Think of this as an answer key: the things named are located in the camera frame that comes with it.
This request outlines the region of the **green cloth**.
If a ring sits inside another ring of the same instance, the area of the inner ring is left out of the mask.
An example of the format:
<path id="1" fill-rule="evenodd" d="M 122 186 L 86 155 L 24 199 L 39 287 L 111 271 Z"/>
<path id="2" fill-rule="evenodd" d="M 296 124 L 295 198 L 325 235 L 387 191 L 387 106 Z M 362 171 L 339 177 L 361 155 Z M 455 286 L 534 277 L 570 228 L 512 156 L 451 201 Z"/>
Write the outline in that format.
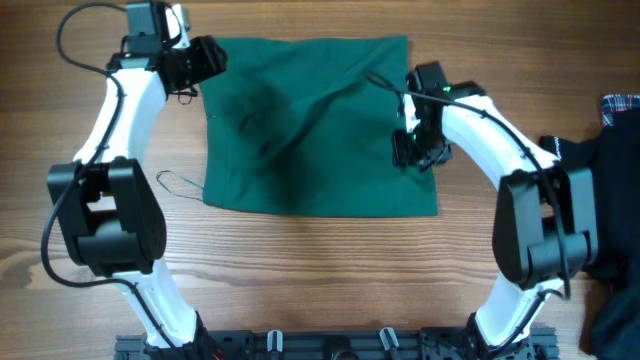
<path id="1" fill-rule="evenodd" d="M 220 46 L 227 68 L 201 84 L 205 204 L 314 217 L 437 214 L 433 173 L 393 165 L 398 98 L 366 77 L 403 86 L 406 36 L 239 37 Z"/>

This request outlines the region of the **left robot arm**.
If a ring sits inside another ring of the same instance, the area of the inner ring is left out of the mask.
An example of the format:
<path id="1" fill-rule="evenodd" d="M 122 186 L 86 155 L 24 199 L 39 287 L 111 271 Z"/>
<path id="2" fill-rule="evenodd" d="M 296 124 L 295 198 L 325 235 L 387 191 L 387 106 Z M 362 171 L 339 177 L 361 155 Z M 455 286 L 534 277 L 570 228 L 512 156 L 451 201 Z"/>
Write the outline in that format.
<path id="1" fill-rule="evenodd" d="M 225 71 L 227 55 L 211 36 L 189 38 L 178 4 L 132 1 L 120 10 L 128 32 L 97 71 L 106 94 L 93 130 L 73 160 L 47 177 L 53 209 L 42 264 L 66 287 L 117 287 L 153 357 L 209 359 L 215 342 L 168 270 L 166 222 L 141 162 L 167 100 L 197 96 L 197 84 Z"/>

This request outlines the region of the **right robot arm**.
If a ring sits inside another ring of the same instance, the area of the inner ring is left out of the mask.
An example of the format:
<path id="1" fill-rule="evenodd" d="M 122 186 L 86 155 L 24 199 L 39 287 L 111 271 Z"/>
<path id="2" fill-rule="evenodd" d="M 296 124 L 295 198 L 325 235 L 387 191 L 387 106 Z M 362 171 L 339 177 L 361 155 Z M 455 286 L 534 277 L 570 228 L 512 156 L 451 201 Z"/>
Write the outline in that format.
<path id="1" fill-rule="evenodd" d="M 529 140 L 475 82 L 449 83 L 439 63 L 416 66 L 406 82 L 394 165 L 425 171 L 449 161 L 458 146 L 497 191 L 492 251 L 499 273 L 462 344 L 468 354 L 497 356 L 526 341 L 545 302 L 569 299 L 572 277 L 596 260 L 593 177 Z"/>

